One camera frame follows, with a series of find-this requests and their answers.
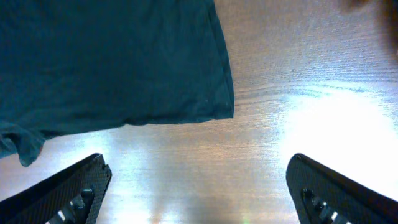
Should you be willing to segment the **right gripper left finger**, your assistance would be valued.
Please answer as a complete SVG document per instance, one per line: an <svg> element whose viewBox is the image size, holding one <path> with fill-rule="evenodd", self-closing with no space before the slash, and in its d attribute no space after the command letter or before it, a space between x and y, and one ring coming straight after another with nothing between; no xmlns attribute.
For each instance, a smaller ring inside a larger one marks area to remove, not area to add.
<svg viewBox="0 0 398 224"><path fill-rule="evenodd" d="M112 173L92 154L1 201L1 223L95 224Z"/></svg>

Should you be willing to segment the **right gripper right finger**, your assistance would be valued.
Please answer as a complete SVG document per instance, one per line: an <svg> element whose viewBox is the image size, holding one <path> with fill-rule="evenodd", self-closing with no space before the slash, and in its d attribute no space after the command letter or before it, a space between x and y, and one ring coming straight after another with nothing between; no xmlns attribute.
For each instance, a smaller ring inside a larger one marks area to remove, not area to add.
<svg viewBox="0 0 398 224"><path fill-rule="evenodd" d="M397 223L397 202L304 154L289 161L286 182L300 223Z"/></svg>

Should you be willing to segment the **black t-shirt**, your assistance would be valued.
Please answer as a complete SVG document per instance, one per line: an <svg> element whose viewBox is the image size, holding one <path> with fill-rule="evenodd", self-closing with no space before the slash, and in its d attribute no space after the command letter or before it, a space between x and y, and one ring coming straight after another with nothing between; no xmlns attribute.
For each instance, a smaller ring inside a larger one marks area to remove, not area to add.
<svg viewBox="0 0 398 224"><path fill-rule="evenodd" d="M213 1L1 2L2 157L29 166L55 137L233 114Z"/></svg>

